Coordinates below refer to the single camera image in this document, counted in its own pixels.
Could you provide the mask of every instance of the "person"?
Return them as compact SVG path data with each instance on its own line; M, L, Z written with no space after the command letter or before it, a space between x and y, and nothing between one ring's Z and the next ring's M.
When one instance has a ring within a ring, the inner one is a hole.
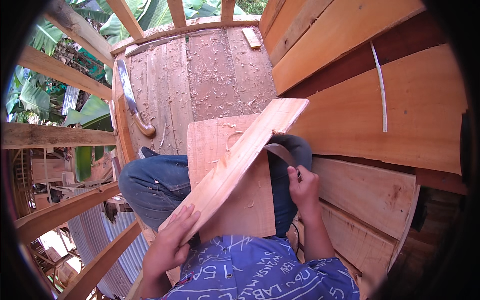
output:
M274 136L269 143L285 146L301 173L299 182L295 168L268 153L276 235L228 235L203 244L197 236L181 245L201 214L193 205L183 206L145 254L142 299L359 299L322 221L310 146L293 135ZM146 147L139 155L145 159L130 162L121 172L120 191L147 225L158 228L191 191L187 156L159 155ZM304 223L304 264L286 238L297 210ZM171 287L165 272L179 265L180 281Z

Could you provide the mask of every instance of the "wooden railing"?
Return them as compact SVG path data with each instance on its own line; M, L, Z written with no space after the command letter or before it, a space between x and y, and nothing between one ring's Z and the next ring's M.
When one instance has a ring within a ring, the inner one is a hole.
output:
M186 20L182 1L168 0L173 23L143 31L125 0L107 0L107 2L131 35L131 37L113 46L63 0L53 1L45 17L68 37L114 70L115 55L123 52L127 46L201 29L258 25L260 20L260 16L256 15L234 16L234 0L222 0L220 16ZM125 143L121 141L121 138L117 138L118 135L129 138L125 112L121 111L125 109L124 103L123 101L118 101L123 95L113 95L112 89L30 46L25 47L18 64L109 101L112 108L112 123L117 132L7 123L4 124L5 132L2 139L2 148L117 145L119 149L122 149L123 163L128 163L134 159L131 144L128 141ZM28 244L42 234L119 193L118 182L114 181L22 217L15 221L19 239L23 243ZM59 299L87 298L88 294L141 231L144 233L147 242L151 243L154 239L152 230L145 226L137 217L128 228L120 233L75 277L60 294ZM133 284L132 290L127 297L128 299L131 299L134 295L136 297L137 288L142 277L142 273L140 273Z

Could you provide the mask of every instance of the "wooden floor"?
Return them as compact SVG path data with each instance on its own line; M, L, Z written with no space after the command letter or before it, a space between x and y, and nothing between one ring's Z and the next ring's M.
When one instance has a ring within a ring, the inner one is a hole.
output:
M159 154L186 154L190 122L258 114L276 98L264 47L251 49L240 27L180 38L128 57L126 64L138 110L156 128L145 137L127 113L135 152L147 146Z

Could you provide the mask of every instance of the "blue jeans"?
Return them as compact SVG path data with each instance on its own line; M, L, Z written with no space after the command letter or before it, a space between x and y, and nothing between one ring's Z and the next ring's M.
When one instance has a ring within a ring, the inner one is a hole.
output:
M299 165L312 168L312 150L308 143L294 135L278 135L269 143L285 146ZM270 179L275 212L276 235L285 237L297 214L288 190L285 161L268 152ZM127 164L119 178L119 188L128 204L155 231L192 191L188 178L186 155L156 155Z

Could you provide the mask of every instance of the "knife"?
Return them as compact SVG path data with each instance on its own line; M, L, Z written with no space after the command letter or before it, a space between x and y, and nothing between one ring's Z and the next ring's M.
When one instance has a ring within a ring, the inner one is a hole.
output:
M286 149L284 146L277 143L271 143L271 144L265 145L264 149L275 154L279 158L283 159L289 166L297 169L297 177L299 182L301 181L301 173L297 168L298 167L297 162L293 158L292 153L288 151L288 149Z
M119 69L121 86L123 87L123 94L127 99L128 107L130 108L130 113L133 116L135 124L137 124L138 129L146 135L150 136L155 133L155 127L152 124L146 124L142 120L142 116L137 109L137 103L133 97L132 85L130 84L130 79L128 78L127 67L124 60L117 60L117 66Z

